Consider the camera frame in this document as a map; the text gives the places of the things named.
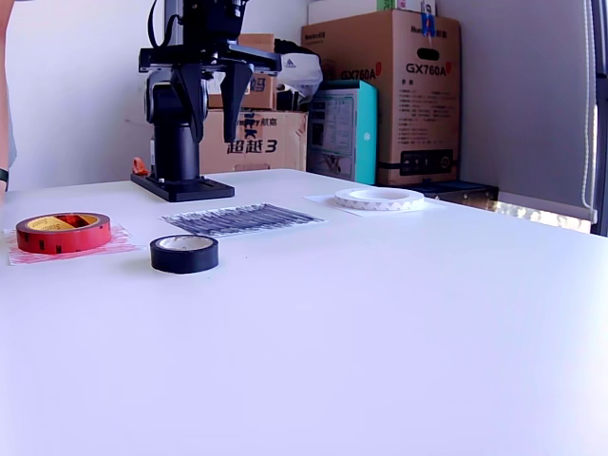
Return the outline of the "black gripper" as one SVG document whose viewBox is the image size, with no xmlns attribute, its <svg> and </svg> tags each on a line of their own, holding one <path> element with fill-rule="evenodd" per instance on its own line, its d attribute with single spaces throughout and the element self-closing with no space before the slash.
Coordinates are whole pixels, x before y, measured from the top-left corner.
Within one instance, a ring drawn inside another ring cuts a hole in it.
<svg viewBox="0 0 608 456">
<path fill-rule="evenodd" d="M 140 50 L 140 73 L 161 68 L 172 68 L 171 86 L 190 116 L 189 125 L 194 143 L 200 143 L 203 138 L 205 100 L 201 83 L 202 71 L 226 69 L 220 85 L 224 116 L 223 138 L 226 143 L 232 143 L 237 137 L 238 115 L 253 74 L 277 75 L 281 71 L 281 57 L 276 53 L 232 42 L 223 43 L 218 50 L 211 51 L 185 45 L 145 47 Z"/>
</svg>

